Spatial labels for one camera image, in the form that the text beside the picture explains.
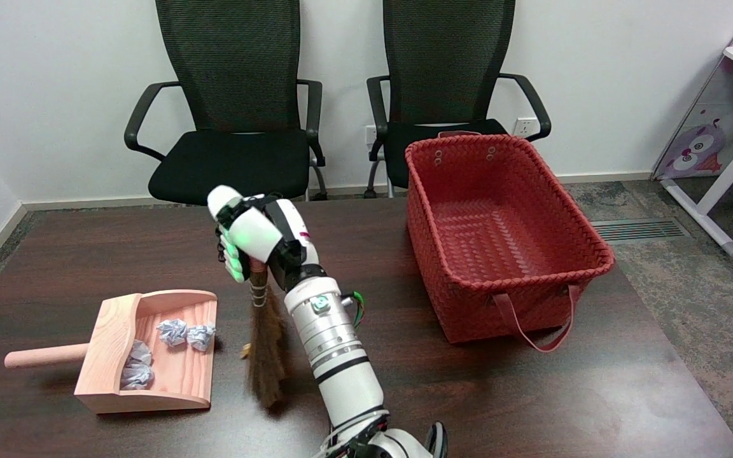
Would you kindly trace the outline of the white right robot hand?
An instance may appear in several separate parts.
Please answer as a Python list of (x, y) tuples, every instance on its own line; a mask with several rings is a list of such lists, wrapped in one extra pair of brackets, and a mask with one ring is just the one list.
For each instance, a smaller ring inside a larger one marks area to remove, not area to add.
[(221, 262), (237, 282), (252, 276), (252, 261), (267, 266), (284, 292), (306, 279), (328, 276), (293, 201), (275, 195), (245, 197), (220, 185), (207, 195), (207, 208), (216, 222)]

